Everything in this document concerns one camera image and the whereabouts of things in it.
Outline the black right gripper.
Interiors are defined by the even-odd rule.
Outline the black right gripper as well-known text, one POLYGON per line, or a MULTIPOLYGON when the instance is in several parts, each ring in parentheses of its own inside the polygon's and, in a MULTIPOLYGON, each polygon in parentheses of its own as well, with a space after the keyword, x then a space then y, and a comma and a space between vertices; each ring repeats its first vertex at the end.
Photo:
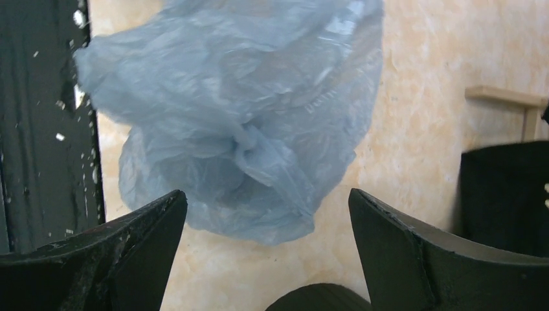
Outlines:
POLYGON ((285 294, 266 311, 371 311, 371 304, 345 286, 317 283, 285 294))

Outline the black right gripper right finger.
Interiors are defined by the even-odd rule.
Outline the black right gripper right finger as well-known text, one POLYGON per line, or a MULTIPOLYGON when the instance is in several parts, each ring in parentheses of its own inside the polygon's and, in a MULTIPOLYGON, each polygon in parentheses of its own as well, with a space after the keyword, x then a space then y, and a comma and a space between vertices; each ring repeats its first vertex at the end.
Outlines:
POLYGON ((360 189, 348 206, 374 310, 548 309, 548 259, 464 239, 360 189))

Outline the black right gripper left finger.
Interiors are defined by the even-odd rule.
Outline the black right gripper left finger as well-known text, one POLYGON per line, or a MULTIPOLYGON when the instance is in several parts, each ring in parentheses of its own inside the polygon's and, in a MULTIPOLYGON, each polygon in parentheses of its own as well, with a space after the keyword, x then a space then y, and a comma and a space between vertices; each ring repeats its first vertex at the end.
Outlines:
POLYGON ((1 257, 2 310, 159 310, 186 220, 184 192, 30 253, 1 257))

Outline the light blue plastic trash bag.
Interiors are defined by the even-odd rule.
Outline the light blue plastic trash bag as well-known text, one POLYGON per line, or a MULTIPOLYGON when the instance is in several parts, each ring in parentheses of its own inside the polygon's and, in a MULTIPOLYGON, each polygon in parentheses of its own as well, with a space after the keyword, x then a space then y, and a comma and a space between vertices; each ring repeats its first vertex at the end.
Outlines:
POLYGON ((365 137, 382 1, 167 1, 74 59, 95 110, 129 126, 120 196, 181 190, 190 227, 265 245, 314 231, 365 137))

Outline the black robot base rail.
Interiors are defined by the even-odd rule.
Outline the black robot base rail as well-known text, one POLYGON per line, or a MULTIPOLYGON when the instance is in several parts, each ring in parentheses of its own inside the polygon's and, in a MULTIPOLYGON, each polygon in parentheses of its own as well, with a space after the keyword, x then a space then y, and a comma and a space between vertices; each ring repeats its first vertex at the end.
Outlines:
POLYGON ((97 116, 74 51, 87 1, 1 2, 1 253, 27 253, 106 220, 97 116))

